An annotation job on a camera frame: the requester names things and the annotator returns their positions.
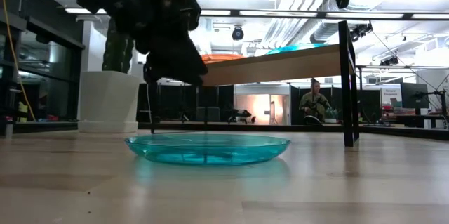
teal plastic plate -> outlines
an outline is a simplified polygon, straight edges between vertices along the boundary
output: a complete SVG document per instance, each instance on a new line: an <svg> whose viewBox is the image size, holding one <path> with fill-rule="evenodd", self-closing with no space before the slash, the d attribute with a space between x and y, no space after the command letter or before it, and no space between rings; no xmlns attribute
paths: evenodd
<svg viewBox="0 0 449 224"><path fill-rule="evenodd" d="M125 140L139 156L153 162L197 166L234 166L273 159L290 141L267 136L171 133Z"/></svg>

security camera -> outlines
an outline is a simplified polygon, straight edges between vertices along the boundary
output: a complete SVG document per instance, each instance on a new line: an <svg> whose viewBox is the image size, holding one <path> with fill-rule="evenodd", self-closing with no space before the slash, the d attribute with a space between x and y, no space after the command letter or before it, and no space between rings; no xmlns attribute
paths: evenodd
<svg viewBox="0 0 449 224"><path fill-rule="evenodd" d="M243 39L244 33L241 27L235 27L234 31L232 31L232 39L234 41L240 41Z"/></svg>

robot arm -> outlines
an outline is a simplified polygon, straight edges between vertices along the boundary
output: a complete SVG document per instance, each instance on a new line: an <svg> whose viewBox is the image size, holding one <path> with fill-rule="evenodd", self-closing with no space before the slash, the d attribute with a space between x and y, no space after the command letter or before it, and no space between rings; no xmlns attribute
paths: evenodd
<svg viewBox="0 0 449 224"><path fill-rule="evenodd" d="M147 81L168 77L201 85L207 67L189 38L199 25L196 0L77 0L95 14L101 8L116 21L118 32L130 34L135 48L147 56Z"/></svg>

wooden floor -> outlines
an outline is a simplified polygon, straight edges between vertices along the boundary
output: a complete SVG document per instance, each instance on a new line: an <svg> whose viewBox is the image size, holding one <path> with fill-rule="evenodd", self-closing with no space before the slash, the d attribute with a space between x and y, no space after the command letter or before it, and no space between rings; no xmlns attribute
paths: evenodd
<svg viewBox="0 0 449 224"><path fill-rule="evenodd" d="M151 163L118 135L1 140L0 223L449 221L447 143L362 135L358 147L344 149L339 133L264 134L293 144L281 158L228 168Z"/></svg>

yellow cable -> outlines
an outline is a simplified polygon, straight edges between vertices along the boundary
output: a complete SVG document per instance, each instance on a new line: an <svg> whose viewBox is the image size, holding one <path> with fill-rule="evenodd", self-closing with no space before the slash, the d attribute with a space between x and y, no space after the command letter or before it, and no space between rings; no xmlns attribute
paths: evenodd
<svg viewBox="0 0 449 224"><path fill-rule="evenodd" d="M15 54L13 36L11 35L11 27L9 26L9 17L8 17L8 10L6 8L6 0L3 0L3 8L5 11L6 29L8 30L9 45L11 46L11 51L13 52L13 57L14 57L15 71L17 72L20 88L22 89L23 96L25 97L25 102L27 103L27 105L29 107L29 112L31 113L31 117L33 118L33 121L36 121L36 117L34 116L33 109L31 108L31 105L29 104L29 101L27 98L27 93L25 92L25 88L23 87L22 77L19 74L19 63L17 60L17 55Z"/></svg>

